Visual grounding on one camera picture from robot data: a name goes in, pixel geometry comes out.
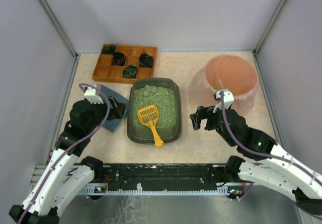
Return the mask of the yellow litter scoop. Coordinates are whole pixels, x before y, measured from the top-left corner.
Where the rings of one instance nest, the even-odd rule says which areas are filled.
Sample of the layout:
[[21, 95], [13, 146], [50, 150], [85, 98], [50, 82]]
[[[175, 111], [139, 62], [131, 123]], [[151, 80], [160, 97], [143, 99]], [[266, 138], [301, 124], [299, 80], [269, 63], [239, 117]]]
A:
[[164, 145], [164, 141], [161, 139], [156, 130], [156, 123], [159, 119], [157, 106], [152, 104], [139, 109], [137, 111], [137, 117], [140, 124], [150, 128], [154, 138], [154, 145], [156, 147], [162, 147]]

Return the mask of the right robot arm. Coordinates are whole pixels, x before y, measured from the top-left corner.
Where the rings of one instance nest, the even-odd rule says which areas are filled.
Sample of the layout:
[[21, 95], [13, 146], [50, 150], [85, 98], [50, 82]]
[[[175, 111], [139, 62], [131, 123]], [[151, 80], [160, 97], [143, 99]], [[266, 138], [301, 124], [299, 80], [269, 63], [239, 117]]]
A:
[[205, 130], [215, 130], [242, 157], [231, 156], [226, 172], [283, 194], [308, 214], [321, 218], [321, 174], [301, 163], [275, 139], [249, 127], [244, 117], [219, 105], [197, 108], [190, 114], [194, 130], [206, 120]]

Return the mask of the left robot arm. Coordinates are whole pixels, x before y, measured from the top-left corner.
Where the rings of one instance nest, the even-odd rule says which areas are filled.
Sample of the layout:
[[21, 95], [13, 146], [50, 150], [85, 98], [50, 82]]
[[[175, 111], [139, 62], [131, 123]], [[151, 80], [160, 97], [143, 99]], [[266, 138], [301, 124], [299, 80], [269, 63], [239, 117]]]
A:
[[86, 97], [73, 104], [64, 131], [56, 142], [51, 159], [38, 183], [20, 205], [9, 211], [15, 223], [59, 223], [60, 217], [80, 190], [103, 176], [103, 162], [94, 157], [84, 158], [80, 166], [68, 175], [95, 132], [127, 113], [128, 100], [109, 96]]

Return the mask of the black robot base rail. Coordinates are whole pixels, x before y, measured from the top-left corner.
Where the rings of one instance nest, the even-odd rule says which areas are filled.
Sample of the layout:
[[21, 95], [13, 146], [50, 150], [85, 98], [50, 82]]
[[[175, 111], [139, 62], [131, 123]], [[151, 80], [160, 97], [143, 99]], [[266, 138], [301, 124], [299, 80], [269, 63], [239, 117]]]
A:
[[208, 191], [223, 183], [240, 183], [236, 175], [217, 164], [104, 164], [101, 175], [91, 184], [102, 184], [109, 191]]

